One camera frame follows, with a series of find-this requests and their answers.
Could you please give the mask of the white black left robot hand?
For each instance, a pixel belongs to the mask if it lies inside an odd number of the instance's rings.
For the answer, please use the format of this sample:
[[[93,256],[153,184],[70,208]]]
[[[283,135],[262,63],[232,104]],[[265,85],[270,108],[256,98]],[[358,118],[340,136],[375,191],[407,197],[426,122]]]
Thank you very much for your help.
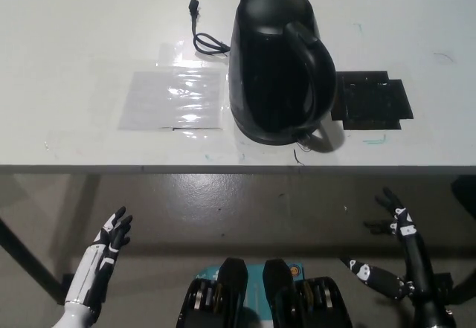
[[[67,303],[78,303],[98,314],[122,247],[127,245],[132,216],[120,207],[105,222],[87,247],[66,295]]]

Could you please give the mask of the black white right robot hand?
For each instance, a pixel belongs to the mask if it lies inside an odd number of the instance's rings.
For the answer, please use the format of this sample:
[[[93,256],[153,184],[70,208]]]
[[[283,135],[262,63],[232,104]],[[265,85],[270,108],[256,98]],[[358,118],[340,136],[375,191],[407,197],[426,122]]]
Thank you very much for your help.
[[[383,197],[376,196],[375,200],[390,213],[391,219],[365,222],[364,226],[372,234],[390,234],[397,238],[404,253],[405,276],[399,277],[383,268],[351,257],[341,257],[340,261],[364,285],[386,298],[401,300],[409,297],[415,302],[442,303],[428,251],[408,208],[390,188],[384,187],[383,194]]]

